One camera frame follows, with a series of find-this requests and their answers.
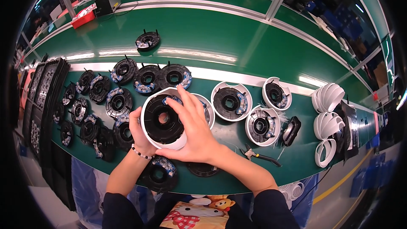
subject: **worker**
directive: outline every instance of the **worker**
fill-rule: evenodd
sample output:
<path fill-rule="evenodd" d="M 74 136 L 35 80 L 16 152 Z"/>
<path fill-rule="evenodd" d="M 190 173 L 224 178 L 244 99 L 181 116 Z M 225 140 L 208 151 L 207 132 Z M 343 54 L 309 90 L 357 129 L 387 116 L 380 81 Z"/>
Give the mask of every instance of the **worker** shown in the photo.
<path fill-rule="evenodd" d="M 180 150 L 157 149 L 147 140 L 138 123 L 141 107 L 131 112 L 130 131 L 135 140 L 135 149 L 128 152 L 109 176 L 103 201 L 102 227 L 298 229 L 299 226 L 270 172 L 218 143 L 206 122 L 202 103 L 181 85 L 177 89 L 183 105 L 170 98 L 167 98 L 167 103 L 184 125 L 187 136 L 185 146 Z M 126 196 L 154 155 L 184 162 L 208 163 L 232 174 L 253 192 L 252 220 L 237 204 L 228 209 L 216 209 L 216 206 L 211 205 L 208 207 L 178 202 L 185 195 L 164 193 L 155 204 L 154 216 L 144 225 Z M 164 198 L 165 194 L 173 196 Z"/>

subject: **pliers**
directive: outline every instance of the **pliers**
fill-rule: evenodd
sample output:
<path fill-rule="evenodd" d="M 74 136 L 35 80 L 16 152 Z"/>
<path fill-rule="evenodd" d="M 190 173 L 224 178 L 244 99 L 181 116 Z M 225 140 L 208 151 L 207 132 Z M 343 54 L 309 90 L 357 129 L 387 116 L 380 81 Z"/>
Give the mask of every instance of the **pliers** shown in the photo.
<path fill-rule="evenodd" d="M 251 161 L 252 156 L 255 156 L 255 157 L 258 157 L 258 158 L 260 158 L 260 159 L 264 159 L 264 160 L 271 161 L 271 162 L 272 162 L 273 164 L 275 164 L 277 167 L 281 167 L 281 164 L 280 164 L 277 160 L 275 160 L 274 158 L 271 158 L 271 157 L 268 157 L 268 156 L 263 156 L 263 155 L 254 153 L 253 150 L 252 150 L 252 148 L 251 148 L 248 144 L 245 144 L 245 146 L 246 146 L 247 151 L 245 152 L 245 151 L 243 151 L 242 149 L 240 149 L 240 151 L 241 151 L 244 155 L 247 156 L 248 160 Z"/>

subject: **bracelet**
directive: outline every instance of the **bracelet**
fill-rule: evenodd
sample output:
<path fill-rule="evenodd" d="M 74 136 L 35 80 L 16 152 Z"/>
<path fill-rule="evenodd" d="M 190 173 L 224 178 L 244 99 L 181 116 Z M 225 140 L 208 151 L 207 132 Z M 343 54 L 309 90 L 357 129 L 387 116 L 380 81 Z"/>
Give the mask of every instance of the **bracelet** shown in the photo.
<path fill-rule="evenodd" d="M 155 157 L 155 155 L 152 155 L 152 156 L 145 156 L 145 155 L 142 155 L 139 151 L 137 151 L 137 150 L 135 149 L 134 144 L 131 145 L 131 148 L 134 150 L 134 152 L 135 152 L 136 154 L 138 154 L 138 155 L 141 156 L 141 157 L 144 157 L 145 159 L 152 159 L 153 157 Z"/>

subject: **red gingham bow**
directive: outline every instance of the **red gingham bow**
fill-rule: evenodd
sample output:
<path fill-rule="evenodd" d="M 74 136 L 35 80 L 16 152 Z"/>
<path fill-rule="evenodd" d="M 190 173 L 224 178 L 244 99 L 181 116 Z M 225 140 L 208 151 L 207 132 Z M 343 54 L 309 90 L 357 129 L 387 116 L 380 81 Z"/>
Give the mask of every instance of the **red gingham bow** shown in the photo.
<path fill-rule="evenodd" d="M 179 229 L 194 228 L 195 224 L 200 220 L 197 216 L 182 216 L 178 211 L 172 211 L 163 221 L 172 220 Z"/>

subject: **hand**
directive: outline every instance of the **hand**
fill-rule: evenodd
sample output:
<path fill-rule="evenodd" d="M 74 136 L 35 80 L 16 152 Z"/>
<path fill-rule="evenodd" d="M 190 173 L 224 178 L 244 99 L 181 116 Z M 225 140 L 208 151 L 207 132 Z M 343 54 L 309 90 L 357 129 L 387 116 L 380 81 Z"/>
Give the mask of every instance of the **hand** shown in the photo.
<path fill-rule="evenodd" d="M 137 151 L 139 151 L 142 155 L 145 156 L 152 156 L 154 155 L 157 148 L 152 145 L 149 140 L 147 140 L 146 135 L 144 134 L 143 130 L 141 129 L 140 124 L 138 123 L 138 119 L 141 115 L 141 107 L 138 107 L 136 110 L 130 112 L 130 121 L 129 121 L 129 128 L 131 135 L 134 139 L 134 146 Z"/>
<path fill-rule="evenodd" d="M 205 120 L 202 103 L 178 85 L 178 93 L 184 104 L 167 98 L 167 103 L 178 114 L 186 133 L 186 144 L 180 150 L 159 149 L 155 154 L 184 162 L 211 163 L 214 154 L 220 152 L 220 145 L 213 137 Z"/>

